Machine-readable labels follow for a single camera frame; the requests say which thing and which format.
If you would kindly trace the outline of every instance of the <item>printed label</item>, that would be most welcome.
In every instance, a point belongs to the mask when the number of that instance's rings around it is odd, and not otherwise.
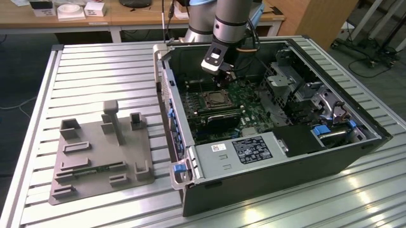
[[[233,141],[232,146],[243,164],[272,158],[261,136]]]
[[[211,149],[212,149],[213,152],[216,152],[216,151],[223,151],[223,150],[227,149],[227,148],[225,148],[225,144],[212,145],[212,146],[211,146]]]
[[[89,22],[89,25],[108,25],[106,22]]]

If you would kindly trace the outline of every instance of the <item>white paper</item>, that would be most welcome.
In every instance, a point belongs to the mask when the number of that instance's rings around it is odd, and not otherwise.
[[[176,17],[177,19],[187,19],[187,18],[189,18],[189,17],[188,17],[188,13],[187,13],[187,12],[185,12],[185,13],[181,13],[180,10],[177,9],[177,7],[175,7],[173,13],[175,13],[175,17]]]
[[[17,6],[26,6],[29,5],[28,0],[10,0]]]

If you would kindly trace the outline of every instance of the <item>cpu socket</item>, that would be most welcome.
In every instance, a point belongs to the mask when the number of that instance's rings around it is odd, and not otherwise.
[[[228,98],[228,93],[224,90],[203,93],[205,107],[209,109],[220,109],[232,107],[232,102]]]

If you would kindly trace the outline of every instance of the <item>aluminum table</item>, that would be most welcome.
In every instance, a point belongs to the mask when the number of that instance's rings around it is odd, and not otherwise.
[[[156,42],[54,47],[37,95],[0,227],[399,227],[406,225],[406,123],[312,40],[291,37],[394,135],[337,175],[192,217],[181,217],[153,83]],[[147,116],[155,183],[56,206],[48,204],[61,119]]]

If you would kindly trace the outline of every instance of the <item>motherboard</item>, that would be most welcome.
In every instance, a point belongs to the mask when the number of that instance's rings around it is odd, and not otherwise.
[[[263,133],[273,127],[257,86],[239,80],[227,88],[180,95],[196,145]]]

